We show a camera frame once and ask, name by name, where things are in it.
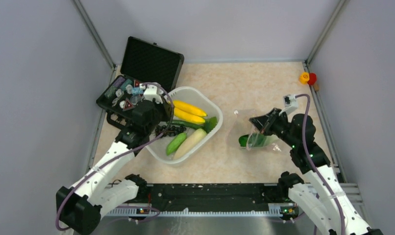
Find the green bok choy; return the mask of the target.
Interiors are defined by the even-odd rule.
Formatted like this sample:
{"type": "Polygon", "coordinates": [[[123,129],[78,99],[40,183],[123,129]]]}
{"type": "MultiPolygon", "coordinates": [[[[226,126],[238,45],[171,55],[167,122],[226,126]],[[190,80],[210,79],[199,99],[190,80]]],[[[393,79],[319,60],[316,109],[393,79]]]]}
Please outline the green bok choy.
{"type": "Polygon", "coordinates": [[[238,138],[238,142],[241,148],[245,148],[247,150],[266,147],[270,144],[273,144],[278,140],[278,137],[275,135],[265,136],[259,133],[242,135],[238,138]]]}

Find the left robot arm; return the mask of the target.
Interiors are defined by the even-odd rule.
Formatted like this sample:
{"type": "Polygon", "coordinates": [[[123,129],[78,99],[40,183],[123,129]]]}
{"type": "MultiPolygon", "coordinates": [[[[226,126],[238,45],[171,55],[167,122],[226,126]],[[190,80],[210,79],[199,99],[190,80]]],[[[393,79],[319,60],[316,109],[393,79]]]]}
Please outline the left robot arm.
{"type": "Polygon", "coordinates": [[[150,138],[156,126],[173,120],[173,102],[164,99],[143,99],[131,109],[128,122],[102,159],[69,188],[56,193],[55,226],[59,231],[73,230],[90,235],[111,210],[132,199],[142,202],[147,189],[131,179],[108,188],[109,181],[133,160],[136,152],[157,141],[150,138]]]}

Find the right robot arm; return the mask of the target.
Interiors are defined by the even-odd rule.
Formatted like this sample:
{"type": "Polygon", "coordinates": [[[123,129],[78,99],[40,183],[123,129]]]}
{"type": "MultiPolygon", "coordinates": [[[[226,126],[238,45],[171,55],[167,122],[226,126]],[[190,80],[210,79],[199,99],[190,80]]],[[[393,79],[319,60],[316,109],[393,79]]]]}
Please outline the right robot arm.
{"type": "Polygon", "coordinates": [[[292,120],[273,108],[269,113],[251,117],[249,122],[259,135],[276,135],[289,147],[293,163],[308,180],[316,195],[296,173],[282,173],[277,196],[295,202],[323,235],[380,235],[357,212],[341,187],[329,158],[315,142],[316,127],[309,115],[296,114],[292,120]]]}

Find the clear zip top bag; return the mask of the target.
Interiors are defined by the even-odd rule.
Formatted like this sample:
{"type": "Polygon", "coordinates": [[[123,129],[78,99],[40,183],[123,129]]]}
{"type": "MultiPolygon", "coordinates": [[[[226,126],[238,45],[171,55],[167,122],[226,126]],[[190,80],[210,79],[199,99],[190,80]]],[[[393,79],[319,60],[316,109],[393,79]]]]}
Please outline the clear zip top bag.
{"type": "Polygon", "coordinates": [[[226,137],[226,144],[228,147],[231,147],[234,150],[264,151],[264,152],[276,152],[276,153],[282,150],[282,144],[280,139],[278,139],[276,142],[266,147],[260,147],[251,150],[241,148],[238,142],[238,138],[240,136],[259,133],[249,122],[249,118],[257,117],[261,115],[261,112],[256,109],[243,109],[243,110],[235,110],[233,114],[234,114],[234,121],[226,137]]]}

